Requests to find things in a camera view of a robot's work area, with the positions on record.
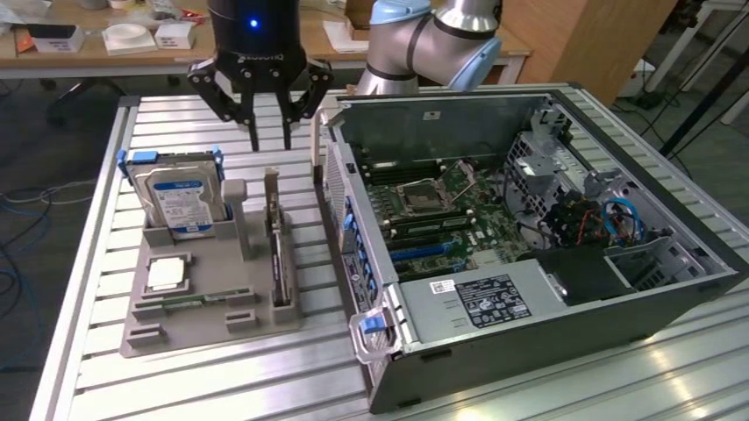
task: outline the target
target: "hard drive label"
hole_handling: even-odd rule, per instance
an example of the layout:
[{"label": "hard drive label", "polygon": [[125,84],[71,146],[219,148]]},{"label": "hard drive label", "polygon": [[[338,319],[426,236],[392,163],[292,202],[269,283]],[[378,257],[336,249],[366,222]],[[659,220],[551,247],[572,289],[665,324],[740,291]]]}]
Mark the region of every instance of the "hard drive label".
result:
[{"label": "hard drive label", "polygon": [[201,200],[203,182],[158,182],[157,198],[167,226],[178,232],[201,232],[211,229],[214,219],[209,203]]}]

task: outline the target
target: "power supply label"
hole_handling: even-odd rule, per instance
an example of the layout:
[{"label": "power supply label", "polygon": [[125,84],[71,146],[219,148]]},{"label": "power supply label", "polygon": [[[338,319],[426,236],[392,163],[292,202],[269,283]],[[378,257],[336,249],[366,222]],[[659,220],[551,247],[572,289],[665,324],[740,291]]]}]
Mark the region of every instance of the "power supply label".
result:
[{"label": "power supply label", "polygon": [[531,317],[524,298],[508,275],[456,283],[460,299],[478,328]]}]

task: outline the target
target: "hard drive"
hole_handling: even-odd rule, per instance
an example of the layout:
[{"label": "hard drive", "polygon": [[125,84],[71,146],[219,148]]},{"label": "hard drive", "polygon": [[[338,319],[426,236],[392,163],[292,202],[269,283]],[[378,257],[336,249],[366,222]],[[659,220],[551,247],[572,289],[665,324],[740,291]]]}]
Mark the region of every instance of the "hard drive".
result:
[{"label": "hard drive", "polygon": [[214,236],[214,222],[227,219],[222,199],[223,155],[139,151],[118,165],[129,177],[147,214],[150,228],[169,227],[174,239]]}]

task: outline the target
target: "wooden cabinet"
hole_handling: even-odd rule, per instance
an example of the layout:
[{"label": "wooden cabinet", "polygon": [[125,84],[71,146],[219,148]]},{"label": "wooden cabinet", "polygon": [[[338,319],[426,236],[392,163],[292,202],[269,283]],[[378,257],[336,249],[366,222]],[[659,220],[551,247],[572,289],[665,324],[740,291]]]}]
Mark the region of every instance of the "wooden cabinet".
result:
[{"label": "wooden cabinet", "polygon": [[505,0],[533,55],[518,83],[579,82],[611,104],[677,0]]}]

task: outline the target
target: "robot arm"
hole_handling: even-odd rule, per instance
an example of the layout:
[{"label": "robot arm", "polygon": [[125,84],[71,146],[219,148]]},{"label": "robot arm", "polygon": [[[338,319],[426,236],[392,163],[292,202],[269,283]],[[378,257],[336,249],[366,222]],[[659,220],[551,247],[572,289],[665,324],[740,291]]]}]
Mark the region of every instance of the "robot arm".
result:
[{"label": "robot arm", "polygon": [[[219,118],[247,129],[253,151],[261,146],[253,97],[261,87],[270,86],[284,118],[284,144],[290,149],[292,124],[313,117],[333,82],[328,70],[308,63],[300,42],[300,0],[209,0],[209,10],[217,52],[190,67],[189,81]],[[305,69],[310,86],[292,101],[290,86]],[[239,103],[231,92],[242,94]]]},{"label": "robot arm", "polygon": [[378,0],[358,95],[417,93],[417,75],[468,91],[498,57],[501,0]]},{"label": "robot arm", "polygon": [[[209,10],[217,52],[191,66],[190,83],[219,118],[247,129],[253,151],[261,147],[253,98],[270,85],[290,149],[292,124],[313,117],[333,82],[328,70],[308,62],[300,42],[300,0],[209,0]],[[417,75],[456,90],[476,89],[498,56],[500,14],[501,0],[449,0],[434,14],[430,0],[378,0],[357,94],[416,93]],[[293,102],[290,86],[305,69],[310,87]],[[239,103],[233,92],[242,94]]]}]

